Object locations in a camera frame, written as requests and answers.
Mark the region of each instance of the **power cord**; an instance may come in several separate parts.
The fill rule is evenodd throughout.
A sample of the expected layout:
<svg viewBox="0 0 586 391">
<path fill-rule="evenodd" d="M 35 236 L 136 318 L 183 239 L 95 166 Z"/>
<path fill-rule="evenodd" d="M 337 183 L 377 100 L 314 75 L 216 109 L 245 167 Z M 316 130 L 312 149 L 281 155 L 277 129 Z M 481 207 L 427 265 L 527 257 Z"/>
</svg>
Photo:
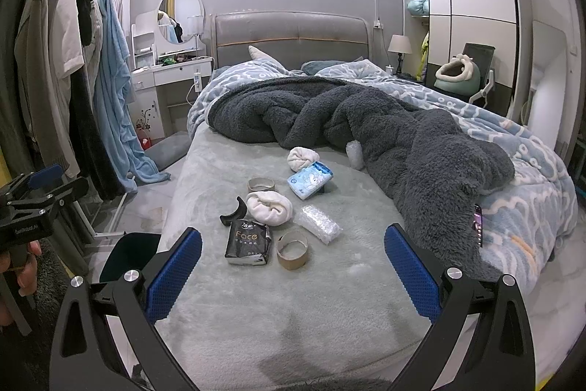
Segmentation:
<svg viewBox="0 0 586 391">
<path fill-rule="evenodd" d="M 214 59 L 212 56 L 201 56 L 201 57 L 199 57 L 199 58 L 198 58 L 198 60 L 201 60 L 202 58 L 209 58 L 210 60 L 212 60 L 212 73 L 213 73 L 213 71 L 214 71 L 214 66 L 215 66 L 215 64 L 216 64 L 216 60 L 215 60 L 215 59 Z M 195 102 L 194 102 L 194 103 L 191 103 L 191 102 L 189 101 L 189 94 L 191 93 L 191 90 L 193 90 L 193 89 L 194 89 L 194 87 L 195 87 L 195 83 L 193 83 L 193 85 L 191 86 L 191 88 L 190 88 L 190 89 L 189 89 L 189 91 L 187 92 L 187 96 L 185 96 L 185 101 L 186 101 L 186 102 L 189 104 L 189 106 L 190 106 L 190 107 L 192 107 L 192 106 L 195 104 Z"/>
<path fill-rule="evenodd" d="M 191 88 L 190 88 L 190 89 L 189 89 L 189 91 L 187 92 L 187 96 L 185 97 L 185 101 L 186 101 L 186 102 L 189 104 L 189 106 L 190 106 L 190 107 L 192 107 L 192 106 L 195 104 L 195 102 L 194 102 L 194 103 L 191 103 L 191 102 L 189 101 L 189 94 L 191 93 L 191 90 L 193 90 L 193 89 L 194 89 L 194 87 L 195 87 L 195 83 L 194 83 L 194 84 L 191 86 Z"/>
</svg>

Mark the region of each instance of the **light gray bed sheet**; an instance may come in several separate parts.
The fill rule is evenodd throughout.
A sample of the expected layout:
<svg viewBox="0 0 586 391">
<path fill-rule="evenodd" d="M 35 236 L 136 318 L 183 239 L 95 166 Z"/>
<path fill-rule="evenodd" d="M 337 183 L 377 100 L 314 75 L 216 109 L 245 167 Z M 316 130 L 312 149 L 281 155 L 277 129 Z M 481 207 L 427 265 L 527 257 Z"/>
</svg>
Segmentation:
<svg viewBox="0 0 586 391">
<path fill-rule="evenodd" d="M 326 193 L 302 202 L 292 193 L 288 152 L 247 145 L 198 127 L 168 212 L 159 250 L 189 226 L 203 239 L 201 259 L 169 318 L 156 328 L 201 390 L 272 390 L 330 376 L 365 376 L 417 348 L 430 322 L 415 312 L 385 255 L 386 227 L 402 223 L 391 199 L 348 158 L 319 148 L 334 174 Z M 313 204 L 344 229 L 326 246 L 310 233 L 309 261 L 286 271 L 274 244 L 267 265 L 224 258 L 229 229 L 219 216 L 245 198 L 252 177 L 275 180 L 294 208 Z M 272 228 L 273 240 L 292 223 Z"/>
</svg>

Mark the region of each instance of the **vanity table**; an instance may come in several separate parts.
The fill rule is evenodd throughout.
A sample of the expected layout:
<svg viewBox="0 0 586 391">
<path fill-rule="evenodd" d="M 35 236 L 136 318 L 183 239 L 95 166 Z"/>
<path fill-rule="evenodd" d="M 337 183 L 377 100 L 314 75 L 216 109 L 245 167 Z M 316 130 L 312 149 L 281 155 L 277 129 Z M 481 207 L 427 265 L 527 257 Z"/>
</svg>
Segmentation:
<svg viewBox="0 0 586 391">
<path fill-rule="evenodd" d="M 156 65 L 133 74 L 135 102 L 128 104 L 134 125 L 143 122 L 153 143 L 177 131 L 187 131 L 187 113 L 212 75 L 212 58 L 174 65 Z"/>
<path fill-rule="evenodd" d="M 137 99 L 128 111 L 152 143 L 187 131 L 189 102 L 210 81 L 213 59 L 202 56 L 206 47 L 199 41 L 203 19 L 201 0 L 162 0 L 132 26 L 134 67 L 141 69 L 132 74 Z M 179 63 L 162 65 L 169 57 Z"/>
</svg>

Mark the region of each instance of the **round mirror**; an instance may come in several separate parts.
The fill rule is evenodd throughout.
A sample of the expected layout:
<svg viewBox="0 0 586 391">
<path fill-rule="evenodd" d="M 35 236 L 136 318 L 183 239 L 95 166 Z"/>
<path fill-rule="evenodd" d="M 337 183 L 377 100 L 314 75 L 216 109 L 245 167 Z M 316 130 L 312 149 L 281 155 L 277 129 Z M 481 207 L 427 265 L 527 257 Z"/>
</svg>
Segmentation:
<svg viewBox="0 0 586 391">
<path fill-rule="evenodd" d="M 160 33 L 172 44 L 203 34 L 201 0 L 162 0 L 157 18 Z"/>
</svg>

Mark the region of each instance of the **metal screw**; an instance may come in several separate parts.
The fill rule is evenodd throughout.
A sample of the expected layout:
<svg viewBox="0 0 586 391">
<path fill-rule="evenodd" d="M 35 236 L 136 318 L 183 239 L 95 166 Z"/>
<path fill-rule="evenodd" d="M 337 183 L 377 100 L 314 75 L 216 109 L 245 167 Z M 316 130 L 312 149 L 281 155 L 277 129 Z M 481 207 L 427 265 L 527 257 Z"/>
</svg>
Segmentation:
<svg viewBox="0 0 586 391">
<path fill-rule="evenodd" d="M 508 285 L 509 287 L 512 287 L 513 285 L 515 285 L 515 277 L 513 277 L 513 276 L 503 276 L 503 283 L 505 285 Z"/>
<path fill-rule="evenodd" d="M 77 288 L 77 287 L 81 286 L 81 284 L 83 284 L 83 277 L 75 276 L 75 277 L 73 277 L 73 279 L 71 279 L 71 286 L 72 287 Z"/>
<path fill-rule="evenodd" d="M 126 282 L 134 282 L 136 279 L 138 279 L 139 276 L 140 276 L 139 271 L 132 269 L 124 274 L 124 280 Z"/>
<path fill-rule="evenodd" d="M 450 267 L 448 268 L 448 277 L 454 280 L 462 278 L 462 271 L 459 268 Z"/>
</svg>

